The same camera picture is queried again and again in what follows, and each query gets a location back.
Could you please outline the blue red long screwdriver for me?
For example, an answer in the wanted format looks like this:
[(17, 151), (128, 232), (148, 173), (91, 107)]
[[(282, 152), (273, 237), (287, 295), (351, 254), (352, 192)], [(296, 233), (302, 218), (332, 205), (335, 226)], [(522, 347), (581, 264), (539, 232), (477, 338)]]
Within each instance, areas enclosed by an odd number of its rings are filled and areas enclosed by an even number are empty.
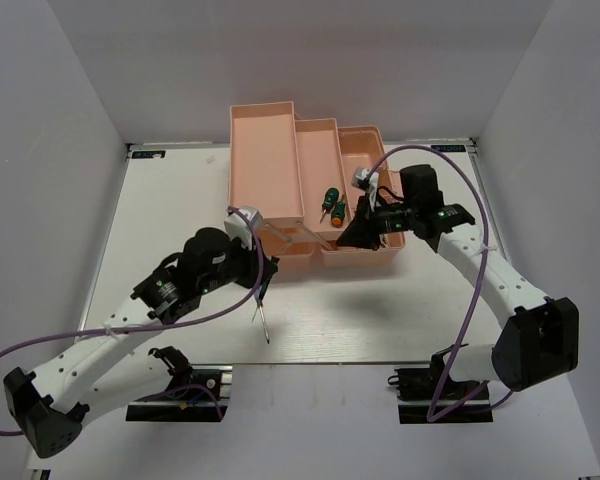
[(261, 322), (262, 322), (262, 327), (263, 327), (263, 332), (264, 332), (264, 337), (265, 337), (265, 341), (268, 345), (270, 345), (270, 334), (269, 334), (269, 329), (268, 329), (268, 325), (266, 322), (266, 317), (265, 317), (265, 313), (264, 313), (264, 307), (262, 304), (260, 304), (258, 306), (258, 312), (261, 318)]

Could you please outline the pink plastic toolbox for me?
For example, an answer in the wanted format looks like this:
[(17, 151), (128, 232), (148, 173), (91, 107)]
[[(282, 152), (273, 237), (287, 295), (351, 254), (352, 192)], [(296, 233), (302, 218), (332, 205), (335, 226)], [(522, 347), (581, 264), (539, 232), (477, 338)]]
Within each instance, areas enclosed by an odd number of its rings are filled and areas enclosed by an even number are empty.
[[(281, 267), (306, 268), (314, 258), (327, 267), (378, 267), (404, 249), (401, 233), (383, 236), (376, 251), (336, 244), (362, 194), (351, 183), (355, 171), (385, 152), (377, 127), (305, 120), (291, 101), (234, 105), (230, 124), (229, 203), (259, 211), (265, 252)], [(345, 206), (341, 225), (322, 212), (330, 188)]]

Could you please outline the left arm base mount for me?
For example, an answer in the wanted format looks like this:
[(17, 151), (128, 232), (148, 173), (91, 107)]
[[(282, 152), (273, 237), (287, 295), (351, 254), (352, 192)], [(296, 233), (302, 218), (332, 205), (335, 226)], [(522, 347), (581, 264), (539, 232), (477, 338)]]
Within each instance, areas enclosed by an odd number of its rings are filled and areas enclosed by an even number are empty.
[(162, 394), (154, 400), (131, 403), (125, 420), (135, 423), (219, 423), (227, 413), (233, 368), (228, 365), (193, 366), (194, 387)]

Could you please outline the green orange stubby screwdriver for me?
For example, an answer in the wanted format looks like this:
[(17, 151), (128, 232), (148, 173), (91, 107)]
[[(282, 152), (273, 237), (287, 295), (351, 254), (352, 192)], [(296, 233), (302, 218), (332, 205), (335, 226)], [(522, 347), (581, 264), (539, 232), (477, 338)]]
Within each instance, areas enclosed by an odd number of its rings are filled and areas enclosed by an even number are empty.
[(346, 203), (344, 200), (339, 200), (335, 203), (330, 213), (331, 225), (340, 228), (343, 226), (346, 217)]

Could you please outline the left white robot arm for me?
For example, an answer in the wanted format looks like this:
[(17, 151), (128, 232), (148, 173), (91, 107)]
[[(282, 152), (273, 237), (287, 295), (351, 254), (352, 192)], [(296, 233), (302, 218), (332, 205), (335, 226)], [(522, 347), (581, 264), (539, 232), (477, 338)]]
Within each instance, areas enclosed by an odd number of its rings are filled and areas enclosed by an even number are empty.
[(59, 454), (93, 420), (137, 399), (185, 396), (195, 384), (176, 348), (154, 347), (130, 369), (122, 361), (182, 324), (207, 294), (231, 284), (249, 297), (259, 294), (278, 262), (246, 225), (202, 228), (137, 284), (101, 328), (83, 331), (81, 340), (30, 371), (11, 370), (3, 379), (8, 410), (35, 454)]

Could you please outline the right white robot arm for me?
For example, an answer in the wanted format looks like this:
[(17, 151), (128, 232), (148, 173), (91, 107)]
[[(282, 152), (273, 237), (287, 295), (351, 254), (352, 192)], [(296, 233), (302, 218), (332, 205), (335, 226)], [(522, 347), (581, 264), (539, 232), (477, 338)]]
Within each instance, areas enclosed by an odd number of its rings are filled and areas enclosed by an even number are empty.
[(576, 305), (566, 297), (550, 298), (488, 249), (474, 217), (459, 204), (445, 203), (431, 166), (406, 167), (399, 175), (403, 196), (387, 202), (378, 194), (378, 174), (356, 169), (352, 184), (363, 194), (337, 245), (376, 250), (383, 235), (411, 231), (479, 289), (502, 326), (493, 345), (443, 354), (443, 366), (431, 374), (433, 390), (452, 399), (468, 381), (499, 381), (519, 392), (574, 370), (579, 359)]

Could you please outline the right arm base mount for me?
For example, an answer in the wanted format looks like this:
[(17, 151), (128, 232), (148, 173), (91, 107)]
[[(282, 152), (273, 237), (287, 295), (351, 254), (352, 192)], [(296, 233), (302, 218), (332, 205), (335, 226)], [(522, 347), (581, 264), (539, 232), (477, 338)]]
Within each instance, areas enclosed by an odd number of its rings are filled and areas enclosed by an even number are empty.
[[(428, 367), (416, 365), (396, 368), (394, 373), (388, 377), (387, 384), (396, 391), (398, 417), (401, 425), (428, 424), (427, 412), (437, 385), (437, 381), (430, 378)], [(475, 381), (447, 380), (434, 413), (437, 414), (455, 402), (464, 400), (479, 386), (480, 383)], [(476, 396), (438, 420), (439, 424), (492, 422), (493, 414), (487, 387), (483, 387)]]

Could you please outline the thin green precision screwdriver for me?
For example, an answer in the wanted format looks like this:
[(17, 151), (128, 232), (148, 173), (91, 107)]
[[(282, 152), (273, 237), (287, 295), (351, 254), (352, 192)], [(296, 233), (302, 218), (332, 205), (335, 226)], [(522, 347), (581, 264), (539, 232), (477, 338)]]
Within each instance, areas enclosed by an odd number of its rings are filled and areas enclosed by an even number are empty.
[(271, 278), (264, 280), (255, 295), (256, 309), (254, 313), (259, 314), (263, 324), (266, 324), (264, 316), (264, 298), (271, 283)]

